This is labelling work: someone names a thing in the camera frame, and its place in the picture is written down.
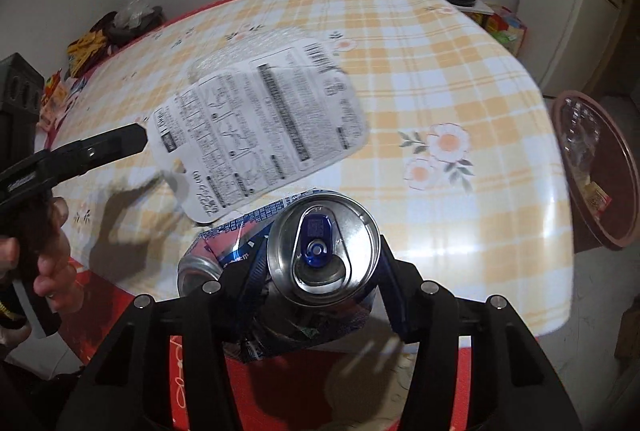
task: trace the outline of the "plastic container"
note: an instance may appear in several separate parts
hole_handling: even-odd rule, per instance
[[[612,199],[597,220],[589,210],[562,149],[561,112],[567,98],[579,98],[600,122],[600,141],[591,167],[591,180]],[[607,247],[620,251],[630,245],[640,231],[640,178],[634,156],[613,119],[591,97],[578,91],[565,91],[554,101],[551,121],[560,145],[562,163],[571,196],[576,253]]]

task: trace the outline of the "human hand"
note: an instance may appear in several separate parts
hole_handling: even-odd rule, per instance
[[[33,282],[33,291],[39,296],[47,297],[51,309],[62,314],[78,311],[84,297],[82,286],[76,283],[76,268],[69,263],[69,241],[62,231],[68,212],[62,198],[54,198],[50,202],[52,236],[38,256],[40,275]],[[17,267],[19,255],[17,239],[0,236],[0,283],[7,272]],[[30,333],[31,327],[28,324],[18,330],[0,327],[0,349],[4,347],[8,351],[15,348]]]

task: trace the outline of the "blue pull tab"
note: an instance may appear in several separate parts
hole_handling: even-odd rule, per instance
[[[334,255],[334,231],[324,214],[308,214],[300,226],[300,250],[312,268],[322,268]]]

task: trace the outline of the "yellow plaid tablecloth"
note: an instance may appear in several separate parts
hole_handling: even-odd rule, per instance
[[[443,0],[213,6],[100,66],[55,146],[145,124],[189,84],[194,60],[248,32],[285,26],[332,44],[367,113],[369,141],[243,210],[310,188],[340,191],[370,210],[396,257],[425,279],[468,299],[500,293],[535,334],[563,324],[572,228],[540,91],[516,59]],[[182,214],[148,148],[54,192],[69,205],[65,231],[75,259],[132,294],[177,294],[176,265],[203,228]]]

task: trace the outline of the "black speaker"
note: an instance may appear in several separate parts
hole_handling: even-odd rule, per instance
[[[20,54],[0,61],[0,171],[33,153],[44,78]]]

